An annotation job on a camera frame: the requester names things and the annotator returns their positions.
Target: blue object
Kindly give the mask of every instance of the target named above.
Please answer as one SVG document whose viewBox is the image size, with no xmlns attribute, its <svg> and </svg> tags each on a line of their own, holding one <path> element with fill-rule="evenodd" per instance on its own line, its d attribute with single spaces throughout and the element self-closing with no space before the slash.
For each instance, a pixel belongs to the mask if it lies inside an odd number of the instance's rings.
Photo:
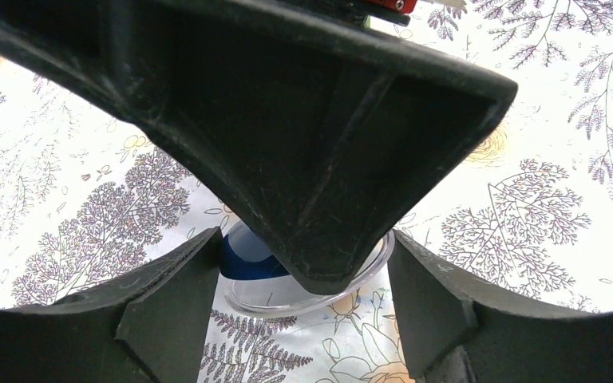
<svg viewBox="0 0 613 383">
<path fill-rule="evenodd" d="M 219 272 L 225 278 L 253 281 L 290 274 L 243 221 L 224 237 L 222 254 Z"/>
</svg>

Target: table surface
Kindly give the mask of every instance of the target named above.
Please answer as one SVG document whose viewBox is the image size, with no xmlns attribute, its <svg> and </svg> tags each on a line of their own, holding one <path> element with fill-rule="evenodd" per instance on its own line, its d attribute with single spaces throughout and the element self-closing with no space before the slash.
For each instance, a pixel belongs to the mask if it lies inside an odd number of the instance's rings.
<svg viewBox="0 0 613 383">
<path fill-rule="evenodd" d="M 407 28 L 372 27 L 520 85 L 499 128 L 397 228 L 520 294 L 613 310 L 613 2 L 422 3 Z M 50 304 L 236 220 L 140 130 L 0 57 L 0 308 Z M 206 342 L 204 382 L 412 381 L 386 269 L 276 321 L 233 313 L 218 289 Z"/>
</svg>

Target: purple fern pattern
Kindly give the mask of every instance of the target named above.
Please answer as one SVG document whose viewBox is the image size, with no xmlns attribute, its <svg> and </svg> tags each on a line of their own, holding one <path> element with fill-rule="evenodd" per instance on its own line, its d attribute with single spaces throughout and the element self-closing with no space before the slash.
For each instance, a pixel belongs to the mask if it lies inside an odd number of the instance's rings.
<svg viewBox="0 0 613 383">
<path fill-rule="evenodd" d="M 449 215 L 438 254 L 499 286 L 531 298 L 575 284 L 549 260 L 545 243 L 573 245 L 591 220 L 575 212 L 583 202 L 573 190 L 557 188 L 565 169 L 523 160 L 521 172 L 488 185 L 490 206 Z"/>
<path fill-rule="evenodd" d="M 242 318 L 213 310 L 210 317 L 231 343 L 207 343 L 200 370 L 204 383 L 280 383 L 285 372 L 308 365 L 312 357 L 289 353 L 271 338 L 295 325 L 296 317 Z"/>
<path fill-rule="evenodd" d="M 16 303 L 49 305 L 143 264 L 144 247 L 189 211 L 190 191 L 177 184 L 192 176 L 162 150 L 139 155 L 125 184 L 107 182 L 83 203 L 77 218 L 45 233 L 26 272 L 13 283 Z"/>
<path fill-rule="evenodd" d="M 605 150 L 589 160 L 588 173 L 594 181 L 606 184 L 613 201 L 613 51 L 595 47 L 580 66 L 575 85 L 587 95 L 570 112 L 568 123 L 574 121 L 587 140 L 602 133 L 597 136 L 605 141 Z"/>
</svg>

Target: clear plastic cup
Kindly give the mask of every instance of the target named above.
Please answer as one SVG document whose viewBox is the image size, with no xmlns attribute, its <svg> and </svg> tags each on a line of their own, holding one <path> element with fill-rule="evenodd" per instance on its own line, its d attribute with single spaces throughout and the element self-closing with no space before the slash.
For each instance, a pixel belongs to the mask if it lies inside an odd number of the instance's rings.
<svg viewBox="0 0 613 383">
<path fill-rule="evenodd" d="M 389 231 L 370 252 L 351 284 L 336 295 L 312 294 L 287 275 L 255 281 L 223 278 L 227 281 L 224 297 L 233 310 L 249 317 L 281 318 L 305 314 L 336 302 L 369 282 L 389 261 L 394 244 L 394 233 Z"/>
</svg>

